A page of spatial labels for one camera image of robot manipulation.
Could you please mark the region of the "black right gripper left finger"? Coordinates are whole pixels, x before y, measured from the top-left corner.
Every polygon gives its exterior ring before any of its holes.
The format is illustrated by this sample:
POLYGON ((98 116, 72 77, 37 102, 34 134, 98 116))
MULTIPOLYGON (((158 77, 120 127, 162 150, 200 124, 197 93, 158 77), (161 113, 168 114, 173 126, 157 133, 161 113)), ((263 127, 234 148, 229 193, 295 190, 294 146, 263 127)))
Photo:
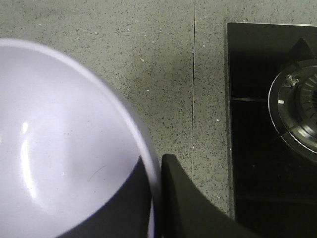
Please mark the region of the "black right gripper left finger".
POLYGON ((153 238, 152 195, 141 158, 115 195, 61 238, 153 238))

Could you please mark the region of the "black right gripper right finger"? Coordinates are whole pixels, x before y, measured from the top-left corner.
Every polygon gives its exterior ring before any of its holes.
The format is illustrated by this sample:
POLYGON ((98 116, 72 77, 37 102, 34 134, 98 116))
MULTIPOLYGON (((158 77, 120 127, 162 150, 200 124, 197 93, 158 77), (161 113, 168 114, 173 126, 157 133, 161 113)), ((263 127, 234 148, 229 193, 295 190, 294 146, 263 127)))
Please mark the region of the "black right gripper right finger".
POLYGON ((257 237, 215 207, 196 188, 175 155, 163 155, 161 179, 165 238, 257 237))

